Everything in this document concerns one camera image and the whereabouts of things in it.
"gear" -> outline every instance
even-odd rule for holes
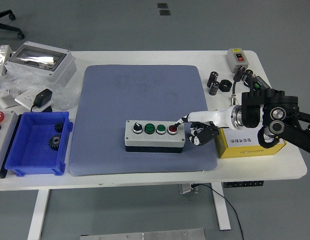
[[[51,149],[57,151],[59,149],[60,142],[61,142],[61,135],[57,134],[49,139],[48,145],[51,147]]]
[[[54,128],[56,132],[61,133],[63,131],[64,124],[62,122],[56,123]]]

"gray floor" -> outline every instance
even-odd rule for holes
[[[310,0],[0,0],[0,23],[22,29],[25,41],[71,51],[227,50],[257,53],[273,88],[298,96],[310,114]],[[24,42],[0,30],[0,45]],[[225,189],[246,239],[310,239],[310,154],[301,179],[267,181],[263,187]],[[0,239],[27,239],[37,191],[0,192]],[[204,228],[206,239],[241,239],[219,231],[212,193],[179,195],[176,185],[52,190],[42,240],[78,240],[82,234],[116,234]]]

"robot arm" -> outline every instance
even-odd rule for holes
[[[191,112],[178,120],[174,127],[192,122],[190,134],[186,136],[193,144],[202,146],[219,134],[218,128],[241,129],[243,127],[241,116],[241,106],[232,105],[223,111]]]
[[[285,96],[284,91],[269,88],[243,92],[241,101],[242,122],[247,128],[257,127],[262,108],[263,127],[258,132],[262,147],[271,148],[282,138],[310,153],[310,114],[299,111],[296,96]],[[308,127],[302,129],[300,121],[309,123]],[[266,143],[263,134],[272,137],[273,141]]]
[[[298,98],[285,96],[284,91],[272,88],[250,92],[243,92],[242,105],[232,105],[224,111],[191,112],[175,123],[192,122],[191,134],[187,137],[197,146],[204,145],[214,139],[218,128],[234,130],[256,128],[261,121],[263,111],[263,127],[257,134],[259,144],[264,148],[275,146],[282,138],[310,153],[310,114],[299,111]],[[299,121],[309,123],[302,129]],[[265,142],[264,134],[273,138],[272,142]]]

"yellow box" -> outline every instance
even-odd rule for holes
[[[232,130],[230,128],[220,128],[219,135],[215,138],[217,154],[220,159],[242,158],[274,155],[281,150],[286,142],[280,139],[279,143],[271,148],[260,146],[257,134],[261,129],[260,124],[256,128],[245,128]],[[272,138],[264,135],[266,142],[271,142]]]

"blue plastic bin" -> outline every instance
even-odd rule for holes
[[[25,174],[63,175],[67,145],[73,130],[69,115],[67,111],[23,113],[5,168],[15,171],[18,177]],[[54,128],[57,123],[63,123],[64,126],[59,148],[53,150],[49,140],[60,134]]]

